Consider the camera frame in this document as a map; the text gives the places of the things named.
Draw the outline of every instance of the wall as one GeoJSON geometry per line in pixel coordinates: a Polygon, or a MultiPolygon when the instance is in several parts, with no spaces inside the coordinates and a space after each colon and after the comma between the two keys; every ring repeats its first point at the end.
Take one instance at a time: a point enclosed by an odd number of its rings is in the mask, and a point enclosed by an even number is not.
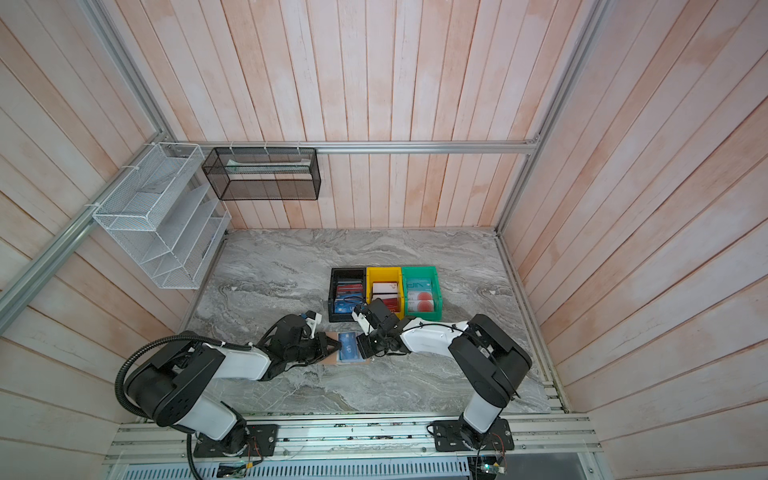
{"type": "Polygon", "coordinates": [[[766,25],[617,2],[504,234],[617,478],[768,476],[766,25]]]}
{"type": "MultiPolygon", "coordinates": [[[[189,141],[524,140],[594,0],[104,0],[189,141]]],[[[320,156],[317,202],[237,228],[496,225],[522,156],[320,156]]]]}
{"type": "MultiPolygon", "coordinates": [[[[0,288],[154,136],[77,2],[0,2],[0,288]]],[[[119,422],[112,382],[171,334],[190,294],[159,290],[103,230],[0,339],[8,478],[89,478],[119,422]]]]}

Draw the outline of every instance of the black storage bin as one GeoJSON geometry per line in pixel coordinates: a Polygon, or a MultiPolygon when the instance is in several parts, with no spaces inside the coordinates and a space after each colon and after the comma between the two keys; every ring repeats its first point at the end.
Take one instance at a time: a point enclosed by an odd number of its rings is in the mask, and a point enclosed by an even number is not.
{"type": "Polygon", "coordinates": [[[328,321],[330,322],[352,322],[351,313],[334,313],[334,302],[336,301],[336,286],[339,284],[339,279],[350,278],[360,279],[362,282],[362,298],[365,301],[366,297],[366,268],[364,266],[354,266],[346,268],[332,268],[331,269],[331,284],[328,289],[328,321]]]}
{"type": "Polygon", "coordinates": [[[203,173],[220,200],[317,200],[314,148],[215,147],[203,173]]]}

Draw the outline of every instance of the green storage bin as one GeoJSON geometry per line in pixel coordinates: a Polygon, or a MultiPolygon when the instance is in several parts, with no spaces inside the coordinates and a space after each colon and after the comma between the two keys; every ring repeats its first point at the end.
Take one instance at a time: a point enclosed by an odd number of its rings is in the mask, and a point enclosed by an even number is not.
{"type": "Polygon", "coordinates": [[[406,315],[420,316],[424,320],[439,322],[442,319],[442,294],[440,282],[437,278],[437,269],[433,266],[404,266],[402,268],[403,296],[406,298],[406,315]],[[417,278],[429,278],[432,281],[432,301],[434,312],[412,312],[408,303],[408,280],[417,278]]]}

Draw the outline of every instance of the white mesh file organizer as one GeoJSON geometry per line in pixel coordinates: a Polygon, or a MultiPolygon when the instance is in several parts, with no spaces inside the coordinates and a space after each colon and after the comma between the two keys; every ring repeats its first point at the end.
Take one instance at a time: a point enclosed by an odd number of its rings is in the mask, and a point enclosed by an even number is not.
{"type": "Polygon", "coordinates": [[[188,186],[202,162],[199,145],[157,144],[94,213],[160,288],[199,288],[229,224],[208,184],[188,186]]]}

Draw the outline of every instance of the gray marble surface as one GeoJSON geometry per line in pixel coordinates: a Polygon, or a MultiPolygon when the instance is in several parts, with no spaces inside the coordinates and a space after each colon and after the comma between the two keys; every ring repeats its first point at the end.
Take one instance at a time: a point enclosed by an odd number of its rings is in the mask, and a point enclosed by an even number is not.
{"type": "MultiPolygon", "coordinates": [[[[359,330],[329,323],[329,276],[337,266],[437,267],[443,321],[484,313],[530,351],[493,234],[485,230],[241,230],[229,235],[188,326],[231,342],[256,342],[288,313],[323,314],[319,330],[359,330]]],[[[436,412],[458,415],[473,389],[453,359],[387,356],[369,365],[295,368],[270,382],[214,380],[207,392],[240,412],[436,412]]],[[[538,366],[508,412],[548,412],[538,366]]]]}

